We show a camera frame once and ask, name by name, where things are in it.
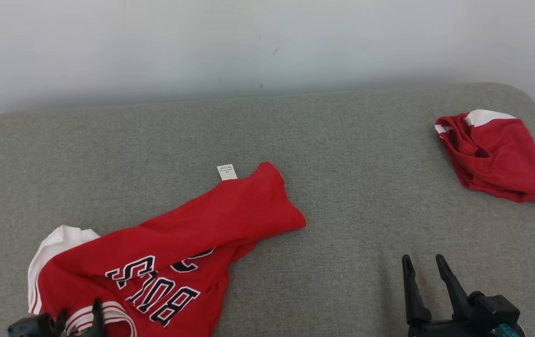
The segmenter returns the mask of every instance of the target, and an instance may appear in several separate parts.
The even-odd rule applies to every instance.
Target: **basketball jersey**
[[[227,267],[257,241],[305,226],[269,162],[138,226],[98,237],[62,226],[29,268],[30,312],[57,317],[66,331],[92,325],[103,302],[111,337],[208,337],[220,318]]]
[[[438,118],[434,128],[463,186],[516,202],[535,200],[535,143],[521,120],[474,110]]]

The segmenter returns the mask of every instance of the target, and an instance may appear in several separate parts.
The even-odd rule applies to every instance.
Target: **clothing tag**
[[[230,179],[238,179],[236,172],[234,172],[234,166],[232,164],[218,166],[218,172],[220,172],[220,178],[223,181],[229,181]]]

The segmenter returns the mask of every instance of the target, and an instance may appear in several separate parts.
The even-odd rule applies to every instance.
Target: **jersey lettering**
[[[196,258],[208,256],[214,252],[214,249],[204,251],[178,263],[172,264],[171,268],[179,273],[189,273],[194,271],[199,267],[194,263],[186,263],[186,260],[194,260]],[[123,269],[113,269],[112,271],[105,273],[105,276],[115,281],[120,289],[123,289],[126,286],[126,282],[131,278],[146,277],[141,289],[126,299],[131,301],[136,309],[142,313],[148,312],[151,307],[167,297],[176,286],[176,282],[171,279],[157,277],[158,271],[155,270],[155,258],[156,257],[152,255],[145,256],[144,258],[126,264]],[[180,310],[184,309],[190,301],[196,299],[200,294],[201,292],[194,290],[193,288],[182,286],[175,294],[165,301],[159,309],[150,314],[149,319],[152,322],[160,322],[165,328]],[[141,298],[143,299],[141,304],[137,304]]]
[[[159,309],[153,312],[149,319],[160,322],[161,325],[163,325],[163,328],[165,328],[170,324],[172,317],[180,312],[180,310],[184,309],[190,301],[197,298],[199,294],[200,292],[187,286],[183,286],[178,289],[174,296],[171,296]]]
[[[120,268],[113,269],[105,273],[105,276],[113,279],[118,284],[118,288],[123,289],[126,286],[126,281],[135,277],[133,271],[137,270],[136,276],[143,276],[155,270],[155,256],[150,255],[134,262],[130,262],[124,266],[122,275],[120,275]]]
[[[175,264],[172,264],[171,265],[171,268],[174,270],[174,271],[177,271],[179,273],[188,273],[190,271],[194,271],[195,269],[199,268],[197,267],[196,264],[194,263],[191,263],[191,264],[186,264],[186,260],[194,260],[195,258],[200,258],[200,257],[203,257],[203,256],[208,256],[209,254],[211,254],[212,252],[214,252],[214,249],[210,249],[208,251],[204,251],[200,254],[197,254],[195,256],[191,256],[189,258],[186,258],[178,263],[175,263]]]
[[[147,288],[153,284],[157,277],[157,271],[152,271],[146,275],[147,280],[143,283],[142,288],[136,292],[134,295],[128,297],[126,300],[131,301],[132,303],[136,304],[136,300],[139,299],[139,297],[143,296],[143,294],[147,291]]]
[[[171,279],[163,277],[158,278],[153,284],[153,288],[151,288],[147,296],[145,296],[143,303],[136,307],[136,309],[142,313],[149,311],[149,307],[160,301],[163,297],[167,296],[175,285],[176,282],[172,281]],[[160,296],[157,297],[155,301],[152,301],[160,292]]]

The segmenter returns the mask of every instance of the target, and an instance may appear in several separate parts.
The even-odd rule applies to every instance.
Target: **couch cushion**
[[[505,85],[87,107],[0,116],[0,336],[26,316],[26,271],[61,225],[135,226],[262,161],[307,228],[231,267],[219,337],[402,336],[401,256],[435,318],[452,312],[435,254],[466,292],[503,294],[535,334],[535,202],[463,188],[434,121],[535,103]]]

